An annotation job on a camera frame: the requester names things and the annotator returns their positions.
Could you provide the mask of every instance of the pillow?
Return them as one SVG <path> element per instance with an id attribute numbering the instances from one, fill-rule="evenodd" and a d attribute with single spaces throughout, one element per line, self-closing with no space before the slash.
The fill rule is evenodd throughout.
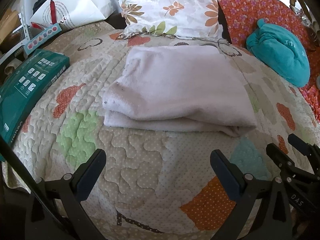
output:
<path id="1" fill-rule="evenodd" d="M 119 3 L 127 23 L 121 38 L 141 33 L 213 41 L 222 38 L 217 0 L 119 0 Z"/>

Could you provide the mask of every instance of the light blue patch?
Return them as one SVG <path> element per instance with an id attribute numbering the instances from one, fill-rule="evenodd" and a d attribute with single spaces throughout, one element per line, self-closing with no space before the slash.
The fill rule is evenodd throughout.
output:
<path id="1" fill-rule="evenodd" d="M 236 164 L 243 174 L 251 173 L 256 179 L 269 180 L 271 178 L 271 173 L 261 153 L 246 137 L 241 138 L 229 161 Z"/>

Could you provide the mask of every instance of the towel fold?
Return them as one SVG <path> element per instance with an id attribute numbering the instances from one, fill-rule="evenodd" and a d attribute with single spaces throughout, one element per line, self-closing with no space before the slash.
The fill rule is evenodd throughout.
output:
<path id="1" fill-rule="evenodd" d="M 242 135 L 256 119 L 235 71 L 213 46 L 134 47 L 103 96 L 104 124 Z"/>

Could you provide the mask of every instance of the red floral fabric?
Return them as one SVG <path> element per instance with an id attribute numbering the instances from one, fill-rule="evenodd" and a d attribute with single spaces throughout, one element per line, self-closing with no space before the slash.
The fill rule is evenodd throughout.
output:
<path id="1" fill-rule="evenodd" d="M 286 28 L 296 35 L 307 51 L 312 50 L 308 33 L 294 12 L 279 0 L 218 0 L 226 16 L 232 44 L 246 47 L 247 37 L 257 20 Z"/>
<path id="2" fill-rule="evenodd" d="M 299 88 L 320 122 L 320 90 L 316 79 L 320 75 L 320 48 L 310 42 L 308 33 L 293 11 L 279 0 L 218 0 L 228 23 L 233 45 L 246 47 L 247 37 L 257 28 L 257 20 L 277 24 L 291 31 L 301 41 L 310 63 L 308 84 Z"/>

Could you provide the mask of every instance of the folded towel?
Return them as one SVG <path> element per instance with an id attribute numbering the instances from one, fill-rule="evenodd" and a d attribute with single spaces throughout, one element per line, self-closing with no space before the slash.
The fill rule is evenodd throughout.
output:
<path id="1" fill-rule="evenodd" d="M 247 49 L 280 76 L 297 87 L 310 78 L 306 51 L 299 39 L 287 29 L 258 20 L 258 28 L 248 37 Z"/>
<path id="2" fill-rule="evenodd" d="M 104 124 L 242 135 L 256 120 L 235 72 L 213 46 L 134 47 L 103 96 Z"/>

